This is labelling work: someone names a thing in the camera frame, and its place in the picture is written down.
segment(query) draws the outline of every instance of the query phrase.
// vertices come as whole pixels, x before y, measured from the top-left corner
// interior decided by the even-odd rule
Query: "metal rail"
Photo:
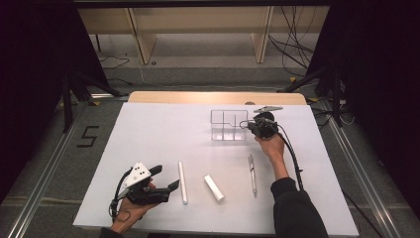
[[[62,159],[63,154],[65,153],[68,143],[74,133],[74,129],[79,121],[80,116],[83,114],[84,110],[87,108],[87,102],[80,103],[75,112],[75,119],[74,122],[69,127],[66,133],[63,133],[58,145],[55,147],[52,156],[43,171],[40,179],[38,180],[37,184],[34,187],[31,195],[29,196],[26,204],[22,208],[21,212],[19,213],[18,217],[16,218],[15,222],[12,225],[11,230],[9,231],[8,238],[20,238],[25,235],[26,230],[31,223],[32,218],[37,211],[37,208],[43,198],[49,184],[55,174],[55,171],[59,165],[59,162]]]
[[[322,106],[325,110],[332,110],[328,102],[323,101]],[[353,173],[356,176],[359,185],[362,188],[367,202],[369,203],[370,208],[379,223],[383,235],[389,238],[401,237],[401,234],[399,233],[390,213],[383,204],[380,196],[377,194],[376,189],[370,181],[368,174],[362,166],[358,155],[346,136],[346,133],[342,128],[337,126],[335,121],[332,120],[329,124],[346,156],[347,161],[349,162]]]

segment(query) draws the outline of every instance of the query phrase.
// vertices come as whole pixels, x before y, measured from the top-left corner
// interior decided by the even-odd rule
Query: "pen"
[[[188,203],[188,198],[186,196],[186,186],[185,186],[185,177],[183,174],[183,166],[182,162],[178,163],[179,168],[179,180],[181,182],[181,193],[182,193],[182,201],[184,204]]]
[[[251,182],[253,183],[253,193],[257,196],[257,182],[256,182],[256,171],[254,170],[254,158],[253,155],[248,157],[248,164],[250,165]]]

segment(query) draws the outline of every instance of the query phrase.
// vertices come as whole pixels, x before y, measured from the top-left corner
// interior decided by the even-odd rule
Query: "finger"
[[[156,186],[156,185],[154,185],[152,182],[149,182],[149,187],[150,187],[150,188],[153,188],[153,189],[157,188],[157,186]]]

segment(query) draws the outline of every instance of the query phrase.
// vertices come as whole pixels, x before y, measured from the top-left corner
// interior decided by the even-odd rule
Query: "hand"
[[[156,188],[153,183],[149,183],[150,188]],[[141,219],[149,209],[154,208],[157,204],[137,205],[133,204],[127,197],[121,202],[120,210],[111,226],[111,230],[124,234],[128,231],[139,219]]]
[[[255,137],[255,139],[260,143],[262,151],[269,157],[269,161],[274,170],[275,179],[288,178],[289,175],[283,159],[283,140],[278,135],[274,135],[269,139],[261,139],[259,137]]]
[[[255,139],[260,143],[262,151],[269,157],[271,162],[283,159],[284,142],[278,135],[274,135],[269,139],[261,139],[259,137],[255,137]]]

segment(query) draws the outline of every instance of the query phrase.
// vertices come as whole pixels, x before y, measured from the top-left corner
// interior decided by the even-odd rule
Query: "floor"
[[[273,35],[280,41],[286,35]],[[317,35],[307,34],[301,44],[314,49]],[[305,68],[268,43],[264,63],[256,63],[251,38],[245,34],[225,35],[159,35],[151,61],[139,65],[136,48],[130,36],[99,36],[101,52],[91,36],[98,57],[111,87],[131,92],[136,90],[186,91],[274,91],[290,85],[291,74],[304,74]],[[301,58],[296,51],[288,52]],[[314,97],[316,80],[298,89],[307,98]],[[90,88],[92,93],[103,93]],[[360,237],[379,237],[358,212],[363,211],[383,237],[420,237],[420,222],[414,215],[386,169],[380,165],[375,151],[359,127],[357,118],[343,114],[343,128],[324,111],[329,110],[328,98],[310,103],[314,108],[320,133],[331,158],[342,189],[355,204],[348,205],[360,231]],[[76,126],[66,139],[62,133],[63,110],[57,106],[50,129],[44,134],[34,157],[27,163],[14,187],[0,206],[0,237],[7,237],[32,197],[39,195],[39,205],[27,214],[23,237],[98,237],[97,230],[72,226],[78,207],[90,184],[113,123],[123,100],[97,100],[77,103],[74,100]],[[93,147],[80,148],[86,141],[82,135],[87,126],[97,126]],[[67,140],[62,151],[55,148]],[[51,174],[46,175],[46,168]],[[366,186],[367,179],[371,187]],[[126,237],[147,237],[131,231]],[[213,235],[209,237],[226,237]],[[170,237],[206,237],[172,234]]]

